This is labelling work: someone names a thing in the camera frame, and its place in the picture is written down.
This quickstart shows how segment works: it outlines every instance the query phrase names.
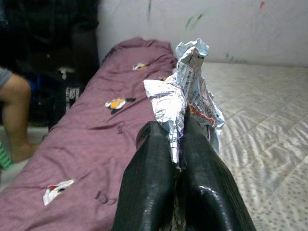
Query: foot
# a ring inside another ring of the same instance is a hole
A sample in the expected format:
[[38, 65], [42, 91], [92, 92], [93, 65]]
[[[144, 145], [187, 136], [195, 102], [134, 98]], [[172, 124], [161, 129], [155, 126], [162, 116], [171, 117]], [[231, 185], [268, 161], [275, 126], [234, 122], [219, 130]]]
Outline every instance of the foot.
[[39, 144], [24, 144], [19, 147], [12, 147], [12, 160], [14, 163], [22, 162], [33, 155]]

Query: bare leg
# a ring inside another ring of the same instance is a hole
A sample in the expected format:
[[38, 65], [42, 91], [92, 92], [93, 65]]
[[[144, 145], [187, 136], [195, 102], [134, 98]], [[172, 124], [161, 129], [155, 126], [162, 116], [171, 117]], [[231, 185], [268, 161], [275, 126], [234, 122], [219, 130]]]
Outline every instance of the bare leg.
[[12, 160], [23, 161], [37, 148], [37, 145], [27, 141], [30, 85], [22, 77], [13, 74], [0, 89], [0, 100], [4, 102], [2, 120], [12, 146]]

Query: gray shorts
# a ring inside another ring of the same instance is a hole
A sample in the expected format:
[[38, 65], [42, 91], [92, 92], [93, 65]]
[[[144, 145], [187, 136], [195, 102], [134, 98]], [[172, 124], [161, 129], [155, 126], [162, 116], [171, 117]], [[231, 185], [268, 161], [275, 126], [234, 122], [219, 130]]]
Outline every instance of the gray shorts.
[[2, 88], [11, 77], [11, 71], [0, 67], [0, 88]]

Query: purple blanket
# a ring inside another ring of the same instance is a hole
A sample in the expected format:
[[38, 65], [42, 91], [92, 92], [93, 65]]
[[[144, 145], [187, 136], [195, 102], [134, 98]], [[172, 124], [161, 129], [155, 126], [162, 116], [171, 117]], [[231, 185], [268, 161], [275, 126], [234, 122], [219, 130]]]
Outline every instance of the purple blanket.
[[[138, 63], [148, 67], [132, 70]], [[175, 64], [167, 42], [134, 38], [115, 46], [80, 99], [0, 194], [0, 230], [111, 229], [137, 133], [154, 120], [143, 80], [167, 77]], [[112, 114], [105, 103], [117, 98], [136, 100]], [[75, 182], [44, 206], [47, 186], [70, 179]]]

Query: crumpled plastic bag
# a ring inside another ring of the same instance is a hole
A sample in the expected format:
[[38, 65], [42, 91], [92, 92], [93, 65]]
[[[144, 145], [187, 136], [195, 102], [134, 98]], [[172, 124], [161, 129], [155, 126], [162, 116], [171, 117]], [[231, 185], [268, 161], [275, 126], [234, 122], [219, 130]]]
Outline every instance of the crumpled plastic bag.
[[209, 134], [215, 128], [216, 134], [225, 123], [221, 111], [214, 103], [213, 95], [207, 91], [201, 67], [208, 56], [207, 46], [199, 38], [176, 47], [177, 72], [164, 82], [144, 80], [147, 97], [152, 103], [156, 120], [169, 132], [172, 161], [179, 163], [179, 140], [183, 136], [186, 107], [192, 117]]

